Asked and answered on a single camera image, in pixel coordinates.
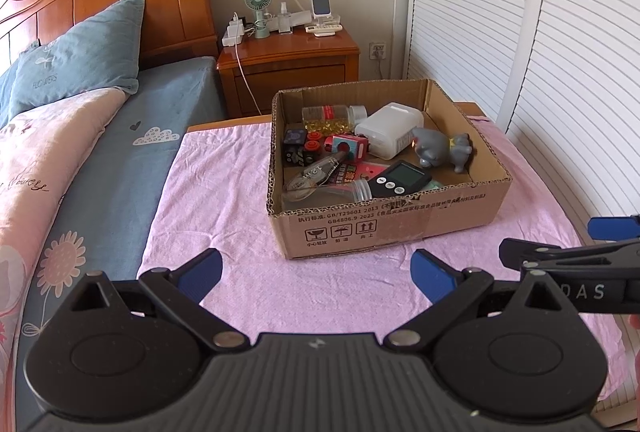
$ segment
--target blue bed sheet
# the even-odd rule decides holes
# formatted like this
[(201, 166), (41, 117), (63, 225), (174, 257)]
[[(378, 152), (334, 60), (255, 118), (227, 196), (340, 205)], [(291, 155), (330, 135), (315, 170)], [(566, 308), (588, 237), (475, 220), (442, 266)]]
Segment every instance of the blue bed sheet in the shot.
[(42, 414), (23, 372), (39, 333), (85, 272), (135, 278), (182, 135), (189, 125), (225, 118), (214, 67), (213, 57), (200, 57), (140, 72), (138, 93), (118, 111), (61, 200), (20, 329), (19, 432)]

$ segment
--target black digital timer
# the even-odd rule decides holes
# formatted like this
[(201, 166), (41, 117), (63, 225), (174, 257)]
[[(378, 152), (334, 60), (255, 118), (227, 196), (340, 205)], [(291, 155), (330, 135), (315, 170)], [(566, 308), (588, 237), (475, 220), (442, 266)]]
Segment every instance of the black digital timer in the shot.
[(394, 197), (414, 194), (431, 181), (431, 174), (403, 159), (370, 179), (373, 197)]

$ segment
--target wall outlet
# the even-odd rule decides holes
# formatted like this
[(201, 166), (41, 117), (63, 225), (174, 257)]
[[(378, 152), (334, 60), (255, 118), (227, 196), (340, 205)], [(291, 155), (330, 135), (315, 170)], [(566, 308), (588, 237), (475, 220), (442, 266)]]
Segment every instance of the wall outlet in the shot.
[(386, 42), (369, 42), (369, 60), (378, 60), (376, 53), (380, 55), (380, 60), (386, 58)]

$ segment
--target white plastic container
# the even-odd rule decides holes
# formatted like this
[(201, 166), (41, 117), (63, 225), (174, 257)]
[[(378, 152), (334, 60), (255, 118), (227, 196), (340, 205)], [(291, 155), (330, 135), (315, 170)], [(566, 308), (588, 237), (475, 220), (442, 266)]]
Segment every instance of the white plastic container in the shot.
[(411, 143), (414, 127), (424, 127), (421, 111), (391, 102), (356, 125), (354, 133), (369, 138), (371, 154), (392, 159)]

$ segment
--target cloud print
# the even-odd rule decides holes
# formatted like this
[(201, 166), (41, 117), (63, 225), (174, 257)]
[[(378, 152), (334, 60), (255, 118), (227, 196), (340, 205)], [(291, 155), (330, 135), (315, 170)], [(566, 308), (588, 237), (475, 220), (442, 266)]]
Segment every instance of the cloud print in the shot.
[(133, 145), (148, 145), (150, 143), (161, 143), (163, 141), (175, 141), (180, 139), (178, 133), (172, 133), (171, 129), (160, 130), (160, 127), (152, 127), (144, 136), (133, 141)]

